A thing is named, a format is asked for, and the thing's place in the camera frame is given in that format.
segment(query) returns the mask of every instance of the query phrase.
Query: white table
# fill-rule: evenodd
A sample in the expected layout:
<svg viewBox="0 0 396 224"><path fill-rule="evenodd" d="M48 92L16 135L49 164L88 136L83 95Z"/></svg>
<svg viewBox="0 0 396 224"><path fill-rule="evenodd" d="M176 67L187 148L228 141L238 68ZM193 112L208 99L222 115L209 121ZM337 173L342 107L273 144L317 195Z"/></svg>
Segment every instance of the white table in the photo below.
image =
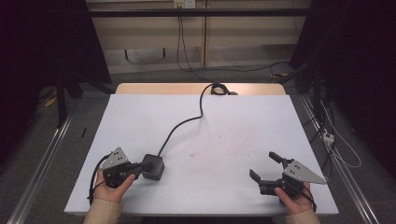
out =
<svg viewBox="0 0 396 224"><path fill-rule="evenodd" d="M287 95L213 96L203 99L205 116L180 126L162 157L160 181L140 176L123 197L123 212L134 216L276 216L285 207L260 195L249 177L281 177L274 151L322 176L318 162ZM199 95L112 95L77 184L64 209L85 215L96 163L122 147L130 161L156 155L172 128L199 115ZM326 185L311 184L319 215L338 210Z"/></svg>

